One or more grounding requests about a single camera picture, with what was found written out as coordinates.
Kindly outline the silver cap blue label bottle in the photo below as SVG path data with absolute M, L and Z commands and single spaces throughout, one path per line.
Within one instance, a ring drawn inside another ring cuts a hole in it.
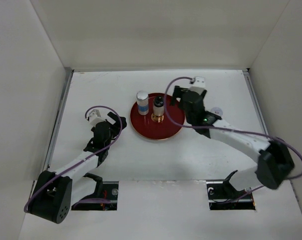
M 136 93 L 136 102 L 138 107 L 138 113 L 140 115 L 147 115 L 149 112 L 148 93 L 145 91 L 138 91 Z

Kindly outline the red round tray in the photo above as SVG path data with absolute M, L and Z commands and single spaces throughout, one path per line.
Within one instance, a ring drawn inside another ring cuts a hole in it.
M 141 115 L 138 112 L 137 103 L 134 103 L 130 111 L 130 122 L 139 135 L 149 140 L 166 140 L 179 133 L 181 127 L 173 124 L 166 114 L 163 115 L 162 120 L 154 116 L 153 108 L 156 97 L 164 97 L 164 94 L 159 92 L 148 94 L 149 112 L 146 115 Z

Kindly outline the clear spice jar black cap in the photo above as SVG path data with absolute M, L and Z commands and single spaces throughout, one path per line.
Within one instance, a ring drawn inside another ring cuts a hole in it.
M 164 120 L 164 98 L 160 95 L 153 101 L 153 113 L 151 118 L 156 123 L 161 123 Z

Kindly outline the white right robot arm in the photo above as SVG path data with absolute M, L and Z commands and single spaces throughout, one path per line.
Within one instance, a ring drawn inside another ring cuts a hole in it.
M 117 98 L 127 127 L 110 148 L 105 164 L 111 180 L 221 180 L 229 198 L 247 187 L 277 189 L 294 168 L 282 140 L 238 130 L 221 116 L 207 111 L 205 90 L 176 90 L 165 95 L 163 121 L 153 121 L 158 110 L 149 96 L 149 113 L 138 113 L 135 101 Z

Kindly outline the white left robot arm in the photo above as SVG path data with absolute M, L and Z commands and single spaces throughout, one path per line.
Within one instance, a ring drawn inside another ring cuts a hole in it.
M 50 222 L 60 224 L 70 210 L 84 203 L 107 204 L 103 194 L 103 179 L 91 171 L 107 158 L 110 145 L 127 126 L 125 117 L 113 113 L 115 122 L 102 120 L 92 127 L 93 137 L 72 162 L 52 172 L 43 171 L 24 211 Z

